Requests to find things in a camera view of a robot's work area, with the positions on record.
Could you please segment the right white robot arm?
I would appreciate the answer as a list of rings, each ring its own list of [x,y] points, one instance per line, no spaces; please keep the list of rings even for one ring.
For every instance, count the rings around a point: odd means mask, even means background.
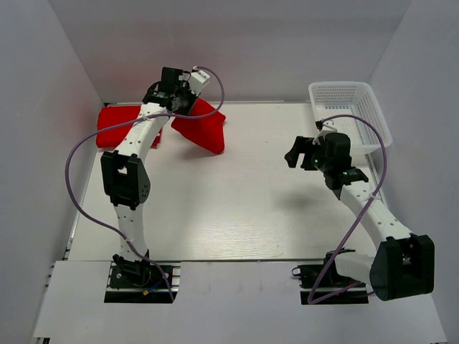
[[[355,215],[353,228],[362,225],[376,254],[370,257],[344,246],[326,254],[311,287],[322,283],[348,290],[359,284],[372,288],[383,301],[430,294],[434,289],[435,245],[427,235],[416,235],[372,193],[365,173],[354,167],[351,141],[343,133],[320,138],[298,136],[285,154],[289,168],[320,171],[326,186]]]

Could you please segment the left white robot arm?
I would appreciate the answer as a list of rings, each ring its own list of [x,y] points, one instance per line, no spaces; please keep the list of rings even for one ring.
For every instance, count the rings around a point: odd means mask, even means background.
[[[151,191],[144,162],[156,136],[172,113],[188,115],[210,76],[165,67],[161,80],[147,90],[139,110],[139,121],[112,152],[101,158],[103,188],[118,218],[122,234],[117,263],[132,262],[127,278],[137,286],[151,279],[151,268],[142,261],[148,256],[143,232],[143,204]]]

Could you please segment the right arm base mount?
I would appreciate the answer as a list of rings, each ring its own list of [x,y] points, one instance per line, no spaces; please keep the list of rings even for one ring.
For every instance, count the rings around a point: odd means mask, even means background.
[[[301,304],[308,305],[308,297],[314,283],[323,268],[322,264],[300,264],[291,270],[292,277],[299,281]],[[350,277],[337,275],[332,268],[318,285],[313,299],[323,297],[355,283]],[[318,305],[364,305],[369,303],[369,292],[366,285],[361,283],[349,290],[320,301]]]

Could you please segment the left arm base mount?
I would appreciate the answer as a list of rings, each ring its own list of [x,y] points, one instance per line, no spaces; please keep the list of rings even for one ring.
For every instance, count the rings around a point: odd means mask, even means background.
[[[114,262],[105,289],[105,304],[171,304],[169,289],[159,270],[151,265],[142,276],[129,274]]]

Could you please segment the white plastic basket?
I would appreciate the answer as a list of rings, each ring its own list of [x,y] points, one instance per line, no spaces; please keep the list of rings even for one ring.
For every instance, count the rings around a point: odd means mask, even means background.
[[[308,92],[315,120],[340,115],[340,118],[327,121],[326,125],[349,136],[353,156],[370,154],[380,148],[374,131],[356,118],[372,125],[386,148],[392,144],[379,103],[365,82],[314,82],[308,86]]]

